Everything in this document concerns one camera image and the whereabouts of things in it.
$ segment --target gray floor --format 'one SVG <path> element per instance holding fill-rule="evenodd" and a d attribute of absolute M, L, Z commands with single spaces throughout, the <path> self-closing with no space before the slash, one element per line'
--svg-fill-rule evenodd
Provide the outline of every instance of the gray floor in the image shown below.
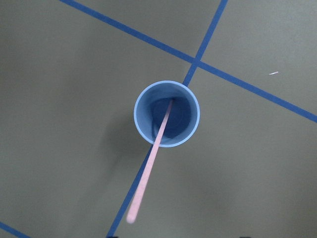
<path fill-rule="evenodd" d="M 219 4 L 80 2 L 193 57 Z M 313 0 L 231 0 L 202 60 L 317 114 L 316 15 Z M 0 16 L 0 221 L 103 238 L 150 147 L 136 98 L 190 65 L 59 1 L 2 1 Z M 116 235 L 317 237 L 316 123 L 202 69 L 189 88 L 199 127 L 159 150 Z"/>

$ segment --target blue tape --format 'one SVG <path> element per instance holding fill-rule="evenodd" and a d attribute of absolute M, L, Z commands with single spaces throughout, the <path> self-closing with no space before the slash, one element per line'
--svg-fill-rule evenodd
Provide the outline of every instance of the blue tape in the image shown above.
<path fill-rule="evenodd" d="M 215 67 L 212 67 L 204 62 L 199 62 L 198 67 L 208 71 L 209 73 L 217 75 L 218 77 L 223 78 L 231 83 L 234 83 L 235 85 L 237 85 L 241 88 L 244 88 L 250 92 L 253 92 L 260 97 L 263 97 L 263 98 L 265 98 L 273 103 L 276 103 L 276 104 L 278 104 L 278 105 L 280 105 L 280 106 L 282 106 L 282 107 L 284 107 L 284 108 L 286 108 L 286 109 L 288 109 L 288 110 L 290 110 L 290 111 L 292 111 L 292 112 L 294 112 L 302 117 L 305 117 L 309 120 L 317 122 L 316 115 L 314 115 L 314 114 L 312 114 L 304 109 L 301 109 L 301 108 L 297 107 L 296 105 L 291 104 L 291 103 L 289 103 L 289 102 L 287 102 L 287 101 L 285 101 L 285 100 L 283 100 L 283 99 L 281 99 L 273 94 L 270 94 L 270 93 L 262 90 L 261 88 L 253 86 L 250 83 L 247 83 L 241 79 L 238 79 L 238 78 L 236 78 L 236 77 L 234 77 L 226 72 L 223 72 Z"/>
<path fill-rule="evenodd" d="M 140 182 L 141 176 L 143 174 L 145 165 L 146 165 L 146 163 L 148 161 L 148 158 L 150 156 L 150 152 L 152 150 L 152 147 L 153 147 L 153 145 L 150 147 L 150 149 L 149 149 L 149 151 L 148 151 L 148 153 L 147 153 L 147 155 L 146 155 L 146 157 L 145 157 L 145 159 L 144 159 L 144 161 L 143 161 L 143 163 L 142 163 L 137 175 L 135 176 L 135 179 L 133 180 L 132 185 L 131 185 L 131 187 L 130 187 L 125 199 L 123 200 L 123 203 L 122 203 L 122 205 L 121 205 L 121 207 L 120 207 L 120 209 L 119 209 L 119 211 L 118 211 L 118 213 L 117 213 L 117 215 L 116 215 L 116 217 L 115 217 L 115 219 L 114 219 L 114 221 L 113 221 L 113 223 L 112 223 L 112 225 L 110 227 L 110 230 L 109 230 L 106 238 L 110 238 L 110 237 L 114 236 L 114 233 L 117 230 L 117 228 L 118 228 L 118 226 L 119 226 L 119 224 L 120 224 L 120 222 L 122 220 L 122 217 L 124 216 L 124 213 L 127 210 L 128 206 L 129 206 L 129 203 L 130 203 L 130 201 L 133 198 L 133 195 L 134 195 L 135 191 L 137 190 L 137 187 L 139 185 L 139 182 Z"/>
<path fill-rule="evenodd" d="M 86 6 L 80 4 L 76 1 L 73 1 L 73 0 L 60 0 L 60 1 L 67 4 L 67 5 L 74 7 L 77 10 L 80 10 L 80 11 L 100 20 L 100 21 L 103 21 L 103 22 L 125 32 L 125 33 L 128 33 L 129 35 L 134 36 L 134 37 L 136 37 L 136 38 L 138 38 L 138 39 L 140 39 L 140 40 L 142 40 L 142 41 L 144 41 L 152 46 L 155 46 L 155 47 L 157 47 L 157 48 L 159 48 L 167 53 L 170 53 L 171 55 L 174 55 L 174 56 L 176 56 L 176 57 L 178 57 L 186 62 L 192 63 L 194 60 L 193 57 L 191 57 L 191 56 L 189 56 L 189 55 L 187 55 L 187 54 L 185 54 L 185 53 L 183 53 L 183 52 L 181 52 L 181 51 L 179 51 L 171 46 L 168 46 L 168 45 L 166 45 L 166 44 L 164 44 L 164 43 L 162 43 L 162 42 L 160 42 L 160 41 L 158 41 L 150 36 L 147 36 L 147 35 L 139 32 L 139 31 L 127 26 L 127 25 L 124 25 L 124 24 L 122 24 L 122 23 L 120 23 L 120 22 L 118 22 L 110 17 L 102 15 L 101 13 L 99 13 L 99 12 L 89 8 L 89 7 L 86 7 Z"/>
<path fill-rule="evenodd" d="M 228 0 L 221 0 L 221 2 L 219 3 L 219 6 L 218 6 L 213 18 L 212 18 L 212 21 L 208 27 L 208 30 L 205 34 L 205 37 L 204 37 L 204 39 L 203 39 L 203 41 L 202 41 L 202 43 L 201 43 L 201 45 L 196 53 L 195 60 L 193 61 L 192 65 L 190 66 L 190 68 L 185 76 L 185 79 L 183 81 L 183 84 L 185 86 L 188 86 L 190 81 L 192 80 L 194 73 L 197 69 L 197 63 L 199 63 L 199 61 L 202 59 L 202 57 L 205 53 L 205 50 L 206 50 L 206 48 L 207 48 L 207 46 L 212 38 L 212 35 L 217 27 L 217 24 L 221 18 L 221 15 L 224 11 L 224 8 L 227 5 L 227 2 L 228 2 Z"/>
<path fill-rule="evenodd" d="M 16 237 L 19 237 L 19 238 L 30 238 L 27 235 L 17 231 L 16 229 L 14 229 L 14 228 L 12 228 L 12 227 L 10 227 L 2 222 L 0 222 L 0 228 L 5 230 L 6 232 L 16 236 Z"/>
<path fill-rule="evenodd" d="M 138 31 L 136 31 L 136 30 L 134 30 L 134 29 L 132 29 L 132 28 L 116 21 L 116 20 L 113 20 L 105 15 L 102 15 L 101 13 L 98 13 L 98 12 L 96 12 L 96 11 L 94 11 L 94 10 L 92 10 L 92 9 L 90 9 L 90 8 L 80 4 L 80 3 L 77 3 L 76 1 L 73 1 L 73 0 L 60 0 L 60 1 L 72 6 L 72 7 L 76 8 L 76 9 L 96 18 L 96 19 L 99 19 L 100 21 L 103 21 L 103 22 L 105 22 L 105 23 L 107 23 L 107 24 L 109 24 L 109 25 L 111 25 L 111 26 L 113 26 L 121 31 L 124 31 L 132 36 L 135 36 L 136 38 L 138 38 L 144 42 L 147 42 L 147 43 L 149 43 L 149 44 L 151 44 L 151 45 L 153 45 L 153 46 L 155 46 L 155 47 L 157 47 L 157 48 L 159 48 L 167 53 L 170 53 L 170 54 L 172 54 L 172 55 L 174 55 L 174 56 L 176 56 L 176 57 L 178 57 L 186 62 L 191 63 L 192 65 L 191 65 L 191 67 L 190 67 L 190 69 L 189 69 L 189 71 L 184 79 L 184 82 L 183 82 L 183 84 L 185 86 L 188 86 L 188 84 L 190 83 L 190 81 L 194 75 L 196 68 L 199 67 L 199 68 L 202 68 L 202 69 L 204 69 L 212 74 L 215 74 L 215 75 L 217 75 L 217 76 L 219 76 L 219 77 L 221 77 L 221 78 L 223 78 L 231 83 L 234 83 L 239 87 L 242 87 L 242 88 L 249 90 L 250 92 L 253 92 L 253 93 L 255 93 L 255 94 L 257 94 L 265 99 L 268 99 L 269 101 L 276 103 L 276 104 L 278 104 L 278 105 L 280 105 L 280 106 L 282 106 L 282 107 L 284 107 L 292 112 L 295 112 L 300 116 L 303 116 L 309 120 L 317 122 L 316 115 L 314 115 L 308 111 L 305 111 L 304 109 L 301 109 L 301 108 L 299 108 L 291 103 L 288 103 L 285 100 L 278 98 L 277 96 L 274 96 L 274 95 L 272 95 L 272 94 L 270 94 L 270 93 L 268 93 L 260 88 L 257 88 L 257 87 L 255 87 L 247 82 L 244 82 L 241 79 L 238 79 L 234 76 L 231 76 L 231 75 L 229 75 L 229 74 L 227 74 L 219 69 L 216 69 L 215 67 L 212 67 L 211 65 L 208 65 L 208 64 L 196 59 L 198 57 L 202 57 L 202 55 L 204 54 L 204 51 L 206 50 L 208 42 L 211 39 L 213 32 L 214 32 L 214 30 L 219 22 L 219 19 L 222 15 L 222 12 L 224 11 L 224 8 L 228 2 L 227 0 L 222 0 L 220 2 L 218 9 L 215 13 L 215 16 L 212 19 L 212 22 L 209 26 L 209 32 L 208 32 L 208 34 L 205 35 L 204 40 L 202 42 L 202 45 L 200 46 L 200 49 L 197 52 L 196 58 L 193 58 L 193 57 L 191 57 L 191 56 L 189 56 L 189 55 L 187 55 L 179 50 L 176 50 L 176 49 L 174 49 L 174 48 L 172 48 L 172 47 L 170 47 L 162 42 L 159 42 L 158 40 L 155 40 L 155 39 L 153 39 L 153 38 L 151 38 L 151 37 L 149 37 L 141 32 L 138 32 Z"/>

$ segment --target pink straw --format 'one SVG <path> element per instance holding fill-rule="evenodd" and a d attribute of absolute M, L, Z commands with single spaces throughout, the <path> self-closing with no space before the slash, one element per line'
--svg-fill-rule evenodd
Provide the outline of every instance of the pink straw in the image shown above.
<path fill-rule="evenodd" d="M 145 188 L 147 186 L 147 183 L 148 183 L 148 180 L 149 180 L 149 177 L 150 177 L 150 173 L 151 173 L 151 170 L 152 170 L 152 167 L 153 167 L 153 164 L 154 164 L 155 157 L 157 156 L 157 153 L 158 153 L 159 145 L 160 145 L 160 142 L 161 142 L 163 134 L 164 134 L 164 130 L 165 130 L 165 127 L 166 127 L 166 124 L 167 124 L 169 113 L 170 113 L 170 111 L 172 109 L 172 105 L 173 105 L 173 100 L 171 100 L 169 102 L 166 114 L 164 116 L 162 124 L 160 125 L 160 128 L 158 130 L 158 135 L 157 135 L 157 137 L 155 139 L 153 148 L 152 148 L 151 153 L 149 155 L 148 162 L 145 165 L 143 174 L 141 176 L 140 183 L 139 183 L 139 185 L 137 187 L 137 190 L 135 192 L 134 198 L 132 200 L 132 204 L 130 206 L 130 209 L 129 209 L 129 212 L 128 212 L 128 215 L 127 215 L 127 222 L 130 223 L 130 224 L 135 222 L 135 219 L 136 219 L 136 217 L 138 215 L 139 208 L 140 208 L 140 205 L 141 205 L 141 202 L 142 202 L 142 198 L 143 198 L 143 194 L 144 194 Z"/>

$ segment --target cup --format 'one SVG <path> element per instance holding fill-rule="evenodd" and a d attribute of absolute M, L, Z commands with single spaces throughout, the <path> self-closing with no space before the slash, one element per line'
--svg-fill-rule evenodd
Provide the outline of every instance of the cup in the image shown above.
<path fill-rule="evenodd" d="M 160 147 L 174 147 L 187 141 L 197 129 L 200 109 L 193 92 L 175 81 L 151 84 L 139 95 L 134 107 L 138 132 L 154 144 L 169 102 L 174 100 Z"/>

